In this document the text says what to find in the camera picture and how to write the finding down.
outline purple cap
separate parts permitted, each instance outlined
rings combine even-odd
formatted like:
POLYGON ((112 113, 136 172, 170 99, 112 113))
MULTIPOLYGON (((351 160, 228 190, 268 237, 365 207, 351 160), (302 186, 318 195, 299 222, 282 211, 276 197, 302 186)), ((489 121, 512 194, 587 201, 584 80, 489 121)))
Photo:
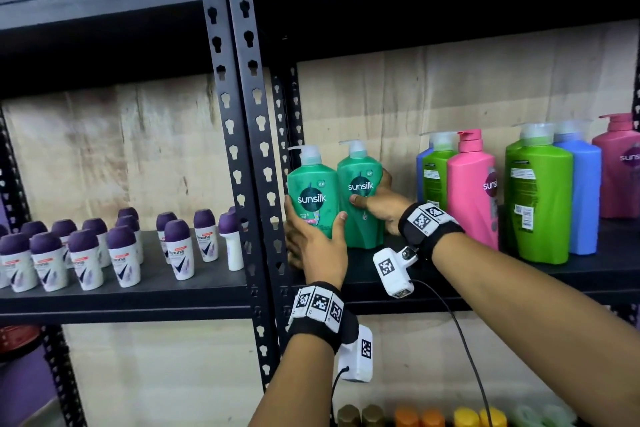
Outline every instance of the purple cap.
POLYGON ((57 220, 51 225, 51 232, 58 238, 68 237, 78 229, 73 220, 57 220))
POLYGON ((102 218, 89 218, 88 220, 84 220, 82 229, 93 230, 96 235, 102 235, 107 232, 107 224, 102 218))
POLYGON ((93 230, 78 230, 69 235, 69 252, 84 252, 98 246, 98 235, 93 230))
POLYGON ((167 211, 166 213, 160 213, 156 218, 156 230, 159 232, 164 232, 164 227, 171 220, 177 220, 178 217, 175 215, 173 211, 167 211))
POLYGON ((125 246, 133 245, 136 242, 136 236, 133 234, 133 230, 127 225, 121 227, 113 227, 107 233, 107 246, 108 248, 123 248, 125 246))
POLYGON ((0 255, 13 255, 13 253, 27 252, 28 249, 29 236, 26 233, 14 233, 0 238, 0 255))
POLYGON ((193 215, 193 228, 207 228, 216 224, 216 217, 210 209, 199 209, 193 215))
POLYGON ((132 229, 135 232, 139 232, 140 231, 140 223, 138 223, 138 218, 136 218, 135 216, 133 216, 131 214, 127 214, 127 215, 124 215, 124 216, 118 216, 118 219, 116 220, 116 226, 117 227, 126 226, 126 227, 129 227, 130 229, 132 229))
POLYGON ((31 253, 47 253, 62 248, 62 242, 53 232, 36 233, 29 240, 31 253))
POLYGON ((236 213, 222 213, 220 215, 220 222, 218 223, 218 231, 220 233, 228 234, 235 233, 238 230, 238 220, 236 213))
POLYGON ((36 233, 48 232, 48 229, 42 221, 27 221, 20 228, 20 232, 27 235, 27 238, 31 238, 36 233))
POLYGON ((164 241, 167 243, 186 240, 190 236, 189 225, 185 220, 171 220, 164 227, 164 241))
POLYGON ((120 216, 133 216, 136 220, 140 219, 140 216, 138 216, 138 212, 136 211, 135 208, 132 208, 132 207, 123 208, 120 211, 118 211, 118 218, 120 216))

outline black cable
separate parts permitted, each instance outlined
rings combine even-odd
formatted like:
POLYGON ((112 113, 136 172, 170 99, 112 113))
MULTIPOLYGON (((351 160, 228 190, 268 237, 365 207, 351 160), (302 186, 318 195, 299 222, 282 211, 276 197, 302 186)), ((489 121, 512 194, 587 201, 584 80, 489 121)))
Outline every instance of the black cable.
POLYGON ((338 375, 336 375, 335 380, 333 381, 333 386, 331 387, 331 425, 335 425, 335 415, 333 415, 333 393, 335 392, 335 386, 338 384, 338 380, 340 380, 340 375, 343 373, 347 373, 348 371, 349 371, 348 366, 345 366, 344 368, 342 368, 338 372, 338 375))
POLYGON ((493 422, 491 420, 491 412, 489 411, 489 402, 487 401, 486 394, 484 393, 484 387, 482 386, 482 381, 480 380, 480 374, 478 374, 478 370, 476 369, 476 364, 474 363, 474 359, 471 358, 471 352, 469 351, 469 347, 467 346, 467 341, 465 340, 465 335, 462 334, 462 328, 460 328, 460 324, 458 323, 458 319, 456 318, 456 315, 453 314, 453 311, 451 310, 451 307, 449 307, 449 305, 445 302, 445 300, 440 296, 439 293, 437 293, 434 290, 434 288, 432 286, 430 286, 426 282, 423 282, 422 280, 417 280, 415 278, 412 278, 412 282, 420 282, 421 284, 423 284, 423 285, 427 286, 429 289, 431 289, 431 292, 436 294, 436 297, 442 301, 442 303, 444 304, 444 307, 446 307, 447 310, 449 311, 449 313, 451 314, 451 317, 453 318, 453 322, 455 322, 456 327, 458 328, 458 332, 460 333, 460 339, 462 340, 462 346, 465 347, 465 351, 467 352, 467 357, 469 358, 469 363, 471 363, 471 368, 473 368, 474 374, 476 375, 476 380, 478 382, 478 387, 480 387, 480 393, 482 394, 482 401, 484 403, 484 411, 486 412, 486 418, 487 418, 487 420, 489 420, 489 427, 493 427, 493 422))

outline blue shampoo bottle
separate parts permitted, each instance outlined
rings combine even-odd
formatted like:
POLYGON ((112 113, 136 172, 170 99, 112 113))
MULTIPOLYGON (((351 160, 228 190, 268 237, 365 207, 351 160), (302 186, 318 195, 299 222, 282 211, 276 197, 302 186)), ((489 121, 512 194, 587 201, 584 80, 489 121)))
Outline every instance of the blue shampoo bottle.
POLYGON ((424 203, 424 187, 422 186, 422 159, 427 157, 431 152, 433 152, 433 141, 429 139, 429 148, 423 152, 420 152, 420 154, 418 154, 418 157, 415 158, 415 190, 418 193, 419 203, 424 203))
POLYGON ((584 141, 591 121, 566 120, 556 123, 554 145, 573 154, 573 193, 569 252, 596 253, 600 217, 602 151, 584 141))

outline brown bottle cap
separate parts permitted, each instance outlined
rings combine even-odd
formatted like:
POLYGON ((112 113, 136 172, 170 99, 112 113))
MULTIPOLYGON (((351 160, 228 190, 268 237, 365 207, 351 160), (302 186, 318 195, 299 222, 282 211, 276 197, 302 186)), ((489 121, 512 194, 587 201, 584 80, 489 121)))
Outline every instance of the brown bottle cap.
POLYGON ((422 414, 422 427, 444 427, 444 425, 444 417, 437 408, 430 408, 422 414))
POLYGON ((420 427, 418 413, 409 407, 396 408, 396 427, 420 427))
POLYGON ((353 405, 345 405, 338 410, 336 418, 338 427, 359 427, 360 425, 360 411, 353 405))
POLYGON ((362 411, 365 427, 385 427, 385 413, 377 405, 368 405, 362 411))

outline hand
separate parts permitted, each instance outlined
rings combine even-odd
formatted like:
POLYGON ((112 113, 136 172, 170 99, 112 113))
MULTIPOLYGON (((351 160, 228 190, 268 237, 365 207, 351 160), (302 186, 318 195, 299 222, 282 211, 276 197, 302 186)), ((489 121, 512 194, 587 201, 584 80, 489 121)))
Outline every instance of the hand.
POLYGON ((344 241, 344 221, 347 213, 338 213, 333 220, 332 239, 309 225, 293 209, 291 198, 285 197, 284 222, 287 241, 287 259, 291 265, 304 270, 307 283, 322 280, 338 289, 347 275, 347 244, 344 241))
POLYGON ((352 194, 349 198, 356 208, 369 211, 379 220, 385 221, 387 231, 392 235, 399 235, 398 221, 404 211, 413 204, 412 201, 391 190, 391 174, 382 169, 382 179, 376 194, 369 197, 352 194))

